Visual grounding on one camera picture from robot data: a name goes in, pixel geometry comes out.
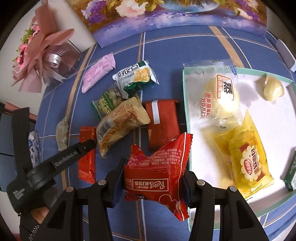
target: metal bolt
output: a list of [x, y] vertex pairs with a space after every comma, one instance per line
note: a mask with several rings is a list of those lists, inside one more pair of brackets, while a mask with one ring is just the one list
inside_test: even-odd
[[232, 192], [236, 192], [237, 191], [237, 187], [235, 187], [235, 186], [230, 186], [229, 189]]
[[101, 179], [100, 181], [98, 181], [98, 184], [99, 184], [100, 186], [104, 186], [106, 183], [107, 183], [107, 182], [106, 182], [105, 179]]
[[74, 187], [69, 186], [66, 188], [66, 192], [72, 192], [74, 190]]
[[205, 184], [205, 181], [204, 180], [198, 180], [196, 183], [199, 186], [203, 186]]

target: white tray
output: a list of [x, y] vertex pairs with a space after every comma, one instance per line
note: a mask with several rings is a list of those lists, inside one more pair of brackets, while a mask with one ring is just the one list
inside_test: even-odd
[[[269, 171], [274, 178], [273, 185], [258, 191], [247, 200], [256, 215], [261, 216], [265, 214], [264, 210], [270, 210], [269, 207], [277, 208], [277, 204], [280, 205], [281, 200], [290, 194], [282, 179], [290, 166], [296, 147], [296, 85], [290, 79], [273, 74], [283, 83], [285, 94], [270, 103], [263, 98], [263, 86], [268, 73], [244, 68], [237, 68], [237, 73], [242, 114], [244, 116], [249, 109], [266, 152]], [[221, 161], [222, 157], [215, 142], [208, 134], [208, 126], [201, 126], [200, 121], [194, 118], [197, 111], [195, 103], [200, 98], [195, 94], [195, 81], [196, 74], [183, 71], [187, 131], [193, 134], [190, 170], [198, 179], [205, 180], [213, 187], [227, 188], [233, 183]], [[215, 227], [219, 227], [219, 209], [219, 206], [215, 206]], [[195, 209], [191, 209], [189, 214], [191, 229]]]

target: red pouch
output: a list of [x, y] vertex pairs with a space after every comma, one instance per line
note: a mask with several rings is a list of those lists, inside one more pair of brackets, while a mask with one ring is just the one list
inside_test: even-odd
[[158, 150], [173, 137], [180, 135], [176, 100], [154, 100], [146, 103], [151, 120], [148, 125], [149, 148]]
[[182, 176], [185, 172], [192, 134], [183, 133], [151, 156], [132, 145], [124, 167], [125, 200], [152, 200], [166, 205], [180, 220], [189, 218], [182, 200]]
[[[96, 127], [81, 127], [79, 141], [84, 142], [89, 139], [96, 141]], [[91, 184], [96, 182], [96, 149], [92, 149], [78, 160], [78, 177]]]

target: floral painting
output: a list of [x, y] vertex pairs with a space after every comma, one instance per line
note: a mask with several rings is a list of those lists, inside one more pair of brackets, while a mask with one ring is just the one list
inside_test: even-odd
[[158, 28], [209, 25], [266, 33], [260, 0], [68, 0], [101, 47]]

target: blue tablecloth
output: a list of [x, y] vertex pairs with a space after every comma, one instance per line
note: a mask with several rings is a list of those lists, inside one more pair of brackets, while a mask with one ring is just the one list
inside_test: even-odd
[[[283, 63], [275, 50], [276, 39], [267, 33], [267, 39], [246, 32], [208, 26], [183, 26], [158, 29], [138, 34], [119, 42], [100, 48], [95, 45], [83, 53], [80, 71], [58, 86], [48, 87], [45, 91], [36, 124], [40, 136], [41, 160], [45, 160], [57, 151], [55, 140], [56, 126], [65, 115], [69, 115], [69, 145], [79, 141], [81, 126], [97, 126], [98, 118], [90, 102], [97, 100], [113, 84], [112, 75], [141, 60], [148, 60], [160, 85], [153, 85], [139, 93], [143, 101], [155, 99], [176, 99], [178, 120], [181, 130], [186, 130], [183, 103], [182, 69], [184, 63], [206, 59], [231, 58], [238, 67], [252, 68], [296, 78]], [[87, 93], [81, 92], [81, 79], [85, 70], [103, 55], [113, 52], [116, 70], [107, 74]], [[96, 179], [102, 179], [107, 172], [115, 168], [121, 157], [128, 158], [130, 145], [137, 143], [147, 155], [147, 128], [143, 127], [130, 133], [116, 143], [101, 158], [96, 151]], [[66, 170], [64, 180], [59, 175], [56, 187], [72, 185], [75, 188], [89, 186], [77, 177], [77, 164]], [[282, 205], [271, 212], [262, 214], [260, 222], [265, 227], [270, 240], [278, 236], [295, 219], [296, 198], [290, 196]], [[122, 200], [114, 209], [109, 209], [109, 218], [114, 240], [177, 241], [188, 240], [190, 232], [187, 222], [180, 222], [168, 210], [156, 202], [140, 200], [126, 202]], [[83, 210], [84, 239], [88, 238], [88, 214]], [[213, 240], [218, 240], [219, 230], [214, 231]]]

